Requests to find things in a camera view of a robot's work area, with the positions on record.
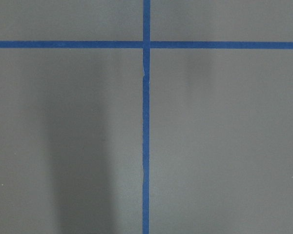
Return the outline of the vertical blue tape line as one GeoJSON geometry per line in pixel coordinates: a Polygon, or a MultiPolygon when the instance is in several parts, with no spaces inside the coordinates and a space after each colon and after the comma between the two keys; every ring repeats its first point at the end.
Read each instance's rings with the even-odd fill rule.
{"type": "Polygon", "coordinates": [[[150,0],[143,1],[143,188],[142,233],[149,233],[150,0]]]}

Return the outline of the horizontal blue tape line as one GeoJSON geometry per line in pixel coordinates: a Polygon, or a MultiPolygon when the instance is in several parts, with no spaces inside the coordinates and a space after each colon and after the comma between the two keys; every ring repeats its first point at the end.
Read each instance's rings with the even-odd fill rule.
{"type": "Polygon", "coordinates": [[[0,48],[293,49],[293,42],[256,41],[9,41],[0,48]]]}

